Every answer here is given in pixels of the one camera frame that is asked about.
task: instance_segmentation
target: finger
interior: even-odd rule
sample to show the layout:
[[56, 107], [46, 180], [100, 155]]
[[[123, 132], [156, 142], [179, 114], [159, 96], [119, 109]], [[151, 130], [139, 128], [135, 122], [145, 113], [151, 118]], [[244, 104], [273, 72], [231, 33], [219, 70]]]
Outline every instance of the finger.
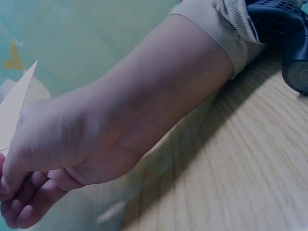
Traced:
[[15, 223], [17, 216], [47, 180], [48, 178], [44, 173], [34, 172], [12, 199], [1, 204], [1, 214], [10, 228], [17, 228]]
[[28, 173], [20, 163], [20, 156], [22, 153], [17, 152], [16, 154], [12, 154], [11, 150], [13, 150], [13, 148], [14, 147], [10, 148], [2, 165], [2, 176], [0, 181], [1, 201], [9, 199], [19, 190]]
[[38, 223], [48, 210], [67, 194], [52, 180], [46, 181], [16, 220], [17, 227], [27, 229]]
[[2, 177], [2, 166], [5, 161], [5, 157], [2, 153], [0, 153], [0, 177]]

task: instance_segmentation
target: light blue fabric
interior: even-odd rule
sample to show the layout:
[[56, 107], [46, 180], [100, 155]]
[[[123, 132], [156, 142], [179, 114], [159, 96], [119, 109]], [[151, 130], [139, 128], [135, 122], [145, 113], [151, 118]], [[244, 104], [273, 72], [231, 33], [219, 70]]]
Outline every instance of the light blue fabric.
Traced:
[[[25, 69], [52, 97], [101, 77], [160, 23], [178, 0], [0, 0], [0, 85], [17, 41]], [[0, 216], [0, 231], [8, 231]]]

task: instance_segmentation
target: beige sleeve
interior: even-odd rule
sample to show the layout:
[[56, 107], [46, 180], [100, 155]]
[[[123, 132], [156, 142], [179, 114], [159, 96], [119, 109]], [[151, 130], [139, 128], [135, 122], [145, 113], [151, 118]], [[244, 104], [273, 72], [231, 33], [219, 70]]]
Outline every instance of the beige sleeve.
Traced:
[[[301, 0], [288, 0], [301, 6]], [[206, 31], [229, 55], [234, 76], [260, 55], [260, 44], [249, 24], [244, 0], [184, 0], [171, 14], [179, 14]]]

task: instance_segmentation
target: yellow pattern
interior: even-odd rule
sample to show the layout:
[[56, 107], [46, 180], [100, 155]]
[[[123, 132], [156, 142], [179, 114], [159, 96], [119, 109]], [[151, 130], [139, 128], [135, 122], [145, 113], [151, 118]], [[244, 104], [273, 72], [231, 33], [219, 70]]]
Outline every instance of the yellow pattern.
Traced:
[[24, 70], [23, 64], [20, 60], [19, 54], [18, 54], [18, 49], [16, 46], [16, 41], [12, 42], [11, 45], [11, 55], [12, 55], [12, 59], [8, 59], [6, 61], [4, 61], [4, 70], [6, 69], [17, 69], [17, 70]]

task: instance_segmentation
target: wood grain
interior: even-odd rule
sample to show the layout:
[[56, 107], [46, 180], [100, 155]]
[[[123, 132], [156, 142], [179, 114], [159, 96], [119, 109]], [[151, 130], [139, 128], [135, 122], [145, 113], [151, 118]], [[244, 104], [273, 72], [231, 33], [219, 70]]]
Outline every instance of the wood grain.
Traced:
[[305, 231], [308, 99], [268, 52], [127, 175], [72, 191], [32, 231]]

